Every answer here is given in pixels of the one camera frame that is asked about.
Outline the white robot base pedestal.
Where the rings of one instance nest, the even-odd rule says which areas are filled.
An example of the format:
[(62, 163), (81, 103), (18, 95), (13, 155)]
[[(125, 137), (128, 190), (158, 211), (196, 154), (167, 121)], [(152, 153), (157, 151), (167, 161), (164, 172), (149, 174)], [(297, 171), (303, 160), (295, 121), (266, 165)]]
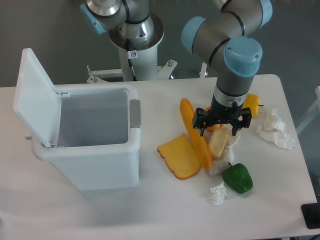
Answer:
[(169, 59), (164, 66), (158, 66), (158, 48), (125, 51), (118, 49), (121, 63), (120, 69), (88, 70), (88, 83), (103, 83), (114, 78), (122, 78), (124, 82), (168, 80), (178, 62)]

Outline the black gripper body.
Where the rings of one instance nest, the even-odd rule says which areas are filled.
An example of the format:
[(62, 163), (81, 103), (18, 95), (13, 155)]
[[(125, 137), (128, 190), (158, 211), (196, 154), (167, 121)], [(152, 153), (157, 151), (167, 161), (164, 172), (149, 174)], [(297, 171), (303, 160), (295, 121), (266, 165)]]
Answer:
[(211, 101), (210, 110), (208, 111), (206, 125), (215, 124), (242, 124), (239, 120), (243, 104), (231, 104), (231, 107), (220, 104), (214, 97)]

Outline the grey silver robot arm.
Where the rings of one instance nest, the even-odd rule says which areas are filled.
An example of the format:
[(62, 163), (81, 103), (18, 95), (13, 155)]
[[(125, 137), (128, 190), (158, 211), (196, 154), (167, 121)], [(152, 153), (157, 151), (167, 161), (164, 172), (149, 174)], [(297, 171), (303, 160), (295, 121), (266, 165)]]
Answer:
[[(218, 74), (210, 109), (197, 108), (192, 126), (203, 131), (215, 124), (230, 124), (236, 135), (250, 126), (251, 111), (243, 104), (263, 55), (250, 34), (270, 20), (273, 7), (268, 0), (217, 0), (215, 4), (219, 18), (193, 17), (181, 33), (184, 47)], [(164, 27), (150, 12), (147, 0), (85, 0), (80, 11), (94, 32), (108, 33), (118, 48), (125, 81), (157, 78)]]

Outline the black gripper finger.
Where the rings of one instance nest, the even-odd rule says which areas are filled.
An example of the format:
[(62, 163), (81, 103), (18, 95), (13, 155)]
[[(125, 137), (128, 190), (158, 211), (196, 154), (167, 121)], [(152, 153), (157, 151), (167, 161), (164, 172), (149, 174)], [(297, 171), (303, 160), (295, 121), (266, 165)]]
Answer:
[(209, 111), (200, 107), (196, 108), (192, 118), (192, 127), (199, 131), (199, 135), (202, 137), (205, 129), (212, 125), (213, 121), (209, 118)]
[(240, 110), (239, 116), (230, 120), (229, 124), (232, 126), (231, 134), (236, 136), (237, 132), (242, 128), (249, 128), (252, 120), (252, 112), (249, 107)]

